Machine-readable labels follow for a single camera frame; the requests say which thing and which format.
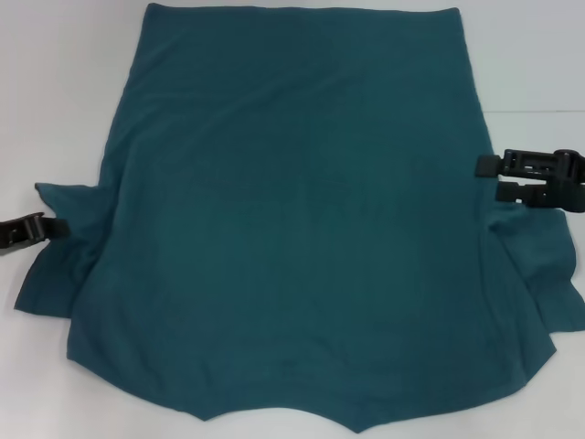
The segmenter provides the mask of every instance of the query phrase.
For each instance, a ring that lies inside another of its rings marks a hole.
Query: white surface
[[[94,184],[138,40],[144,0],[0,0],[0,219],[47,210],[36,181]],[[167,5],[244,5],[178,2]],[[495,150],[585,155],[582,0],[257,1],[432,10],[459,6]],[[585,254],[585,215],[569,216]],[[136,399],[65,360],[66,321],[13,311],[40,246],[0,258],[0,438],[354,437],[315,415],[270,409],[208,423]],[[585,292],[582,268],[574,280]],[[585,437],[585,334],[516,395],[465,412],[375,427],[365,438]]]

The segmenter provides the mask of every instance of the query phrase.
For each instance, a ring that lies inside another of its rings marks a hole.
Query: teal garment
[[[37,185],[72,234],[16,308],[204,420],[490,402],[585,329],[564,214],[495,203],[491,151],[457,9],[149,5],[98,186]]]

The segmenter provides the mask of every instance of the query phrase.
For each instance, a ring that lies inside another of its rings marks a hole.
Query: shirt sleeve
[[[585,330],[585,303],[571,283],[576,253],[564,212],[497,203],[490,228],[524,279],[548,332]]]

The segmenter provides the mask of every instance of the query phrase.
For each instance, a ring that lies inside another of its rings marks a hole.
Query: fabric fold
[[[35,185],[57,218],[68,221],[70,236],[54,240],[38,255],[15,308],[31,314],[71,317],[71,308],[100,256],[112,215],[112,193],[100,187]]]
[[[524,279],[548,332],[585,329],[585,302],[570,281],[577,261],[565,214],[498,203],[491,228]]]

